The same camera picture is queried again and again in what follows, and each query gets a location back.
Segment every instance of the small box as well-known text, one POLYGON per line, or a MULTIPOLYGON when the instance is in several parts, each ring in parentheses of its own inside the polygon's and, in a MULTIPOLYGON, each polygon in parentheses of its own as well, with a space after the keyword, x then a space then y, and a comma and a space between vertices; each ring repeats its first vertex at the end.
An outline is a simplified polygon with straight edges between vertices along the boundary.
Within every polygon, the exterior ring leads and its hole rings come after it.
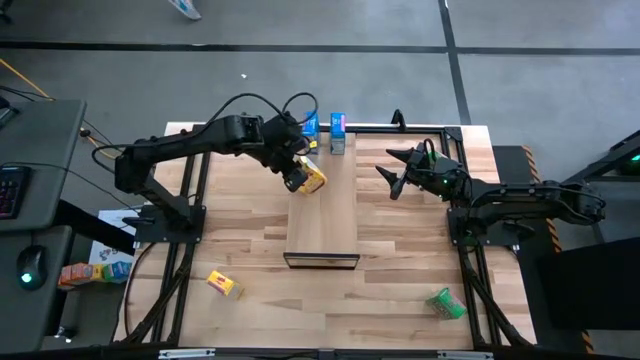
POLYGON ((67 265, 60 270, 60 277, 58 277, 58 289, 73 289, 73 284, 71 284, 71 265, 67 265))
POLYGON ((104 280, 104 265, 93 264, 93 274, 91 274, 91 281, 105 282, 104 280))
MULTIPOLYGON (((305 113, 305 119, 313 114, 313 111, 305 113)), ((309 139, 309 154, 318 154, 320 147, 320 122, 318 121, 318 113, 311 116, 309 121, 302 124, 302 135, 309 139)))
POLYGON ((313 194, 327 183, 327 177, 308 157, 300 156, 298 161, 302 170, 307 173, 307 181, 298 188, 298 191, 304 194, 313 194))
POLYGON ((331 154, 344 155, 345 148, 345 127, 347 115, 344 113, 331 113, 331 127, 329 137, 331 138, 331 154))
POLYGON ((427 300, 427 304, 445 320, 458 319, 467 312, 467 308, 449 291, 449 288, 438 291, 435 296, 427 300))
POLYGON ((78 263, 71 266, 71 285, 82 285, 91 281, 93 267, 85 263, 78 263))
POLYGON ((131 263, 118 261, 113 264, 105 265, 103 269, 104 279, 107 282, 120 284, 129 278, 131 271, 131 263))
POLYGON ((217 271, 213 271, 207 279, 207 284, 211 285, 214 289, 226 297, 230 297, 234 300, 238 300, 244 288, 237 282, 229 279, 217 271))

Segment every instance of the black desk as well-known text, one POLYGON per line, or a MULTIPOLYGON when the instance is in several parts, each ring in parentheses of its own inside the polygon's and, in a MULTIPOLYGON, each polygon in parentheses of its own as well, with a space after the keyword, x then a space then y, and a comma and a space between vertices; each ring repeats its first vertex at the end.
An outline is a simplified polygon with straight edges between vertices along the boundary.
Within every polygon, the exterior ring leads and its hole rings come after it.
POLYGON ((133 255, 133 236, 60 199, 86 104, 83 101, 19 103, 21 113, 0 130, 0 164, 30 162, 29 188, 16 219, 0 221, 0 233, 69 225, 106 246, 133 255))
POLYGON ((16 260, 31 244, 31 232, 22 231, 0 238, 0 353, 35 351, 42 338, 55 331, 66 293, 57 290, 58 274, 68 260, 73 231, 69 226, 33 232, 34 243, 44 246, 47 256, 47 281, 35 291, 18 284, 16 260))
POLYGON ((43 336, 57 328, 65 299, 57 280, 76 233, 134 253, 133 236, 60 199, 86 104, 41 101, 16 107, 20 114, 0 130, 0 164, 32 162, 62 169, 26 164, 33 171, 18 218, 0 221, 0 352, 38 350, 43 336), (43 287, 27 292, 17 283, 16 261, 31 234, 47 248, 48 278, 43 287))

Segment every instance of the wooden plank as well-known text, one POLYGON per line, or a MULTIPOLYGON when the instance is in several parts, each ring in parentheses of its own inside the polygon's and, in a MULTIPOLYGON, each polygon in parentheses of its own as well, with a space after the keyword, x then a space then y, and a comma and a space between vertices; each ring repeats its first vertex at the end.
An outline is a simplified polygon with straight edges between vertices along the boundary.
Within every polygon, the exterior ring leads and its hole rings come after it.
POLYGON ((323 133, 325 145, 309 155, 327 183, 313 194, 290 197, 287 252, 356 254, 356 136, 347 134, 344 155, 331 155, 329 142, 323 133))
MULTIPOLYGON (((167 133, 189 126, 170 123, 167 133)), ((498 182, 487 128, 464 126, 462 131, 471 175, 498 182)), ((413 186, 392 201, 388 185, 373 169, 383 164, 401 170, 403 164, 384 150, 415 147, 423 139, 357 136, 354 176, 362 258, 355 271, 289 269, 282 251, 290 194, 282 178, 249 157, 214 154, 206 187, 205 234, 196 248, 180 345, 471 349, 466 316, 442 321, 424 306, 425 299, 444 287, 464 301, 458 256, 444 222, 447 204, 413 186), (238 301, 224 301, 228 299, 206 284, 213 269, 245 286, 238 301)), ((156 179, 177 193, 183 168, 183 160, 162 163, 156 179)), ((129 299, 132 325, 153 305, 166 254, 167 246, 158 244, 139 267, 129 299)), ((535 342, 517 260, 501 247, 486 248, 486 258, 494 298, 522 335, 535 342)), ((482 334, 489 339, 484 306, 476 301, 482 334)), ((165 337, 174 302, 167 312, 165 337)), ((115 339, 123 336, 120 321, 115 339)))

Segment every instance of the wooden table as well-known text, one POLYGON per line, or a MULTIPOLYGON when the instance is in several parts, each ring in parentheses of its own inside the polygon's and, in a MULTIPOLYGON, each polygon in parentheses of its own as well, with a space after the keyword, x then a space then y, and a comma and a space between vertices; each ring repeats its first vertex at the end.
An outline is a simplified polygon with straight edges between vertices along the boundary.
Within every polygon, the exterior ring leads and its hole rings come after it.
MULTIPOLYGON (((169 123, 166 134, 192 125, 169 123)), ((498 182, 487 127, 463 126, 462 131, 471 175, 498 182)), ((444 287, 465 298, 457 251, 448 239, 448 204, 411 186, 392 201, 387 183, 374 169, 376 164, 402 168, 384 150, 406 149, 424 138, 357 136, 357 252, 362 259, 354 271, 289 269, 282 253, 290 194, 282 177, 246 156, 212 154, 205 234, 196 248, 180 345, 471 349, 466 315, 442 321, 425 306, 425 299, 444 287), (206 284, 213 269, 245 286, 240 300, 225 299, 206 284)), ((156 170, 156 179, 175 194, 184 163, 170 161, 156 170)), ((157 245, 139 266, 129 299, 132 328, 158 296, 167 249, 168 245, 157 245)), ((486 259, 496 302, 522 335, 535 342, 515 256, 502 247, 487 247, 486 259)), ((163 337, 171 325, 174 301, 175 296, 163 337)), ((478 311, 488 340, 484 306, 478 311)), ((120 321, 115 339, 124 337, 123 328, 120 321)))

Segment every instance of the desk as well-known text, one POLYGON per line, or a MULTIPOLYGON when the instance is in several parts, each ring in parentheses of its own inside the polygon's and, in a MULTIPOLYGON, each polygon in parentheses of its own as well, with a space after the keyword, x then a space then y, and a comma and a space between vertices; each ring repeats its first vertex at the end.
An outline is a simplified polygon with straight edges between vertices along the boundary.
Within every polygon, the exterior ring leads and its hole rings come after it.
POLYGON ((73 233, 68 226, 33 233, 33 243, 47 249, 47 281, 38 290, 26 291, 18 284, 16 261, 18 254, 31 244, 31 233, 16 232, 0 238, 1 353, 39 350, 48 330, 57 329, 55 320, 62 312, 66 296, 57 290, 57 280, 60 269, 67 262, 72 239, 73 233))
POLYGON ((56 290, 57 279, 66 265, 73 233, 133 253, 131 235, 60 199, 67 176, 64 169, 71 162, 86 104, 58 100, 15 106, 20 113, 12 115, 0 130, 0 164, 30 162, 50 166, 26 165, 33 171, 20 213, 16 219, 0 221, 2 352, 38 349, 43 335, 50 330, 50 318, 62 311, 57 305, 65 298, 56 290), (48 249, 48 278, 40 289, 27 292, 17 284, 16 261, 20 251, 29 246, 31 232, 36 243, 48 249))
MULTIPOLYGON (((192 125, 169 123, 166 134, 192 125)), ((487 127, 462 130, 471 175, 497 182, 487 127)), ((357 252, 362 259, 354 271, 289 269, 282 253, 290 195, 282 178, 246 156, 212 154, 205 234, 196 247, 180 345, 471 349, 466 316, 440 321, 424 305, 443 287, 464 300, 457 251, 448 239, 448 204, 410 186, 392 201, 386 181, 373 167, 401 168, 384 149, 409 148, 424 138, 357 135, 357 252), (206 284, 215 268, 245 286, 240 300, 227 301, 206 284)), ((174 194, 184 163, 170 161, 156 170, 156 179, 174 194)), ((157 297, 167 249, 157 245, 139 266, 129 299, 132 326, 157 297)), ((516 258, 502 247, 486 248, 486 258, 494 298, 523 336, 535 342, 516 258)), ((173 304, 168 306, 164 337, 173 304)), ((482 333, 489 339, 484 307, 478 310, 482 333)), ((120 321, 114 339, 124 337, 123 327, 120 321)))

